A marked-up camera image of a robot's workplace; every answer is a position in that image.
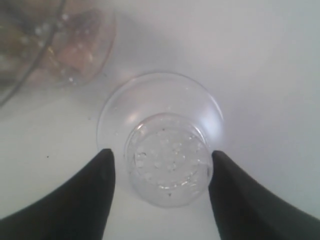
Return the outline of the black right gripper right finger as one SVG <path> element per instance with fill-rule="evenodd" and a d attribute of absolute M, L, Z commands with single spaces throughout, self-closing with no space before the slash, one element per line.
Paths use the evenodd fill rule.
<path fill-rule="evenodd" d="M 226 153 L 212 152 L 208 186 L 222 240 L 318 240 L 320 221 L 266 189 Z"/>

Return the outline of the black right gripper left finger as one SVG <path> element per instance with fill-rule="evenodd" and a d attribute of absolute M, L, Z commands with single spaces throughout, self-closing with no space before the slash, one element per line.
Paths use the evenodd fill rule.
<path fill-rule="evenodd" d="M 2 240 L 101 240 L 116 184 L 115 157 L 101 150 L 37 202 L 0 220 Z"/>

